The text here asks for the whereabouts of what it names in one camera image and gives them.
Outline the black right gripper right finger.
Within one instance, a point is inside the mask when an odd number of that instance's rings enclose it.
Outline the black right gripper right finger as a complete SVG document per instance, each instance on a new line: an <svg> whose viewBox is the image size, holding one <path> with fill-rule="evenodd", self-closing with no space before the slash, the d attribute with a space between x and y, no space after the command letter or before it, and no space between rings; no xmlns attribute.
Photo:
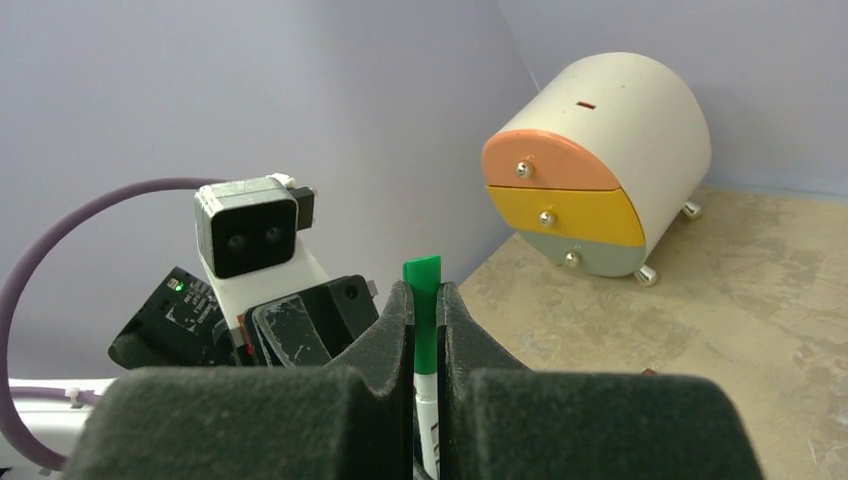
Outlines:
<svg viewBox="0 0 848 480"><path fill-rule="evenodd" d="M760 479L743 422L714 382L535 371L469 314L437 301L444 479Z"/></svg>

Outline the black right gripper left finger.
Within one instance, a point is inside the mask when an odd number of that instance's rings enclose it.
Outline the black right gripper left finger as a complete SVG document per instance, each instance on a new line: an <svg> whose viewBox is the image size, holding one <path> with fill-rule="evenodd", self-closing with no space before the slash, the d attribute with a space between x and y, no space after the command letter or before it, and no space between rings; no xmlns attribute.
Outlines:
<svg viewBox="0 0 848 480"><path fill-rule="evenodd" d="M413 300L323 367L139 369L86 421L68 479L410 479Z"/></svg>

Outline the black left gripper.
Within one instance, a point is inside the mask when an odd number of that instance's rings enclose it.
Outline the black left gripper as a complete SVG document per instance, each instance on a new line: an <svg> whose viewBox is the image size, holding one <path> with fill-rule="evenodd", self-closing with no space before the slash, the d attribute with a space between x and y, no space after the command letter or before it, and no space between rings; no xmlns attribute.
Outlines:
<svg viewBox="0 0 848 480"><path fill-rule="evenodd" d="M338 277L248 309L233 338L235 366L322 366L340 355L379 317L375 284Z"/></svg>

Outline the white pen magenta end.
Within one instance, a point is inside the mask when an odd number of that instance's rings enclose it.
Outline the white pen magenta end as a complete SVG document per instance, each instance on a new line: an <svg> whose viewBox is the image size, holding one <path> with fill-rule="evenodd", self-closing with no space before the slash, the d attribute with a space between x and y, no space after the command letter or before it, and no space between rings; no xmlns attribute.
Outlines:
<svg viewBox="0 0 848 480"><path fill-rule="evenodd" d="M414 374L416 413L422 465L432 479L439 478L439 409L437 374Z"/></svg>

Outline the green pen cap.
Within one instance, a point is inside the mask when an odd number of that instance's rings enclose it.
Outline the green pen cap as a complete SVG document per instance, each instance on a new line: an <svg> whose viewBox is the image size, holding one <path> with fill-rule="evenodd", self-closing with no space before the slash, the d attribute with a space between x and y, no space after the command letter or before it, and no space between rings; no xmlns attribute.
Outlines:
<svg viewBox="0 0 848 480"><path fill-rule="evenodd" d="M402 270L414 304L414 372L432 375L437 366L437 296L441 286L441 256L409 260Z"/></svg>

